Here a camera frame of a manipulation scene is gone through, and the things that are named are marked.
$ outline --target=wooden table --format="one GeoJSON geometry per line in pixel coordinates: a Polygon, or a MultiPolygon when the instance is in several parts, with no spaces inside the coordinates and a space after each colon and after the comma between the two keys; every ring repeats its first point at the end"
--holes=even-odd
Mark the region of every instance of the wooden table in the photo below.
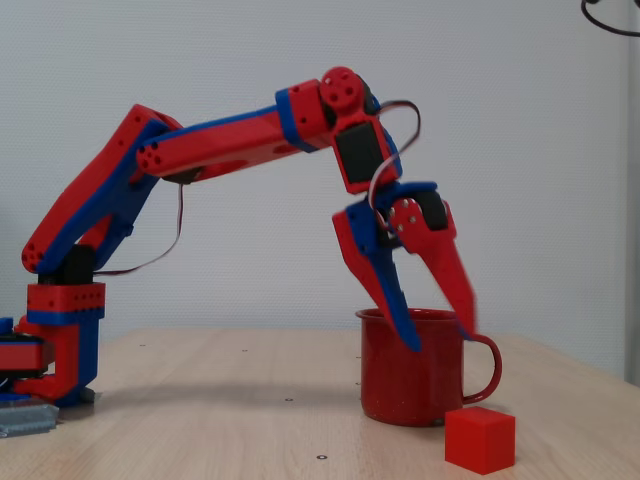
{"type": "MultiPolygon", "coordinates": [[[[517,417],[517,463],[487,478],[640,479],[640,389],[521,338],[497,342],[503,381],[479,405],[517,417]]],[[[102,349],[95,406],[0,440],[0,479],[481,478],[444,461],[442,428],[363,415],[359,352],[355,331],[136,331],[102,349]]],[[[467,345],[469,391],[491,368],[486,347],[467,345]]]]}

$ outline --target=robotic arm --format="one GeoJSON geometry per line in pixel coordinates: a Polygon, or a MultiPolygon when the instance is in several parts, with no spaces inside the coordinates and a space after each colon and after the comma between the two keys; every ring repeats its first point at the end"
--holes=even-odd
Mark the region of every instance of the robotic arm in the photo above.
{"type": "MultiPolygon", "coordinates": [[[[73,405],[97,375],[98,321],[105,285],[94,283],[124,240],[156,182],[181,185],[298,152],[332,148],[346,190],[366,192],[383,161],[397,153],[367,84],[344,67],[275,95],[275,105],[187,128],[136,105],[98,156],[51,207],[22,252],[38,275],[27,314],[0,322],[0,377],[17,395],[73,405]],[[56,362],[55,374],[44,375],[56,362]]],[[[349,270],[412,350],[411,322],[392,251],[419,255],[455,310],[462,333],[475,333],[475,302],[454,244],[451,210],[435,183],[400,184],[395,160],[377,180],[375,210],[362,199],[333,216],[349,270]]]]}

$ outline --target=red block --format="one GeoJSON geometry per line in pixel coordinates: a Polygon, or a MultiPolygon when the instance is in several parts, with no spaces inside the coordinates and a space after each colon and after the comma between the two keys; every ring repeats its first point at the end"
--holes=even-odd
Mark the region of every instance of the red block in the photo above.
{"type": "Polygon", "coordinates": [[[513,466],[515,417],[482,407],[447,412],[444,458],[481,475],[513,466]]]}

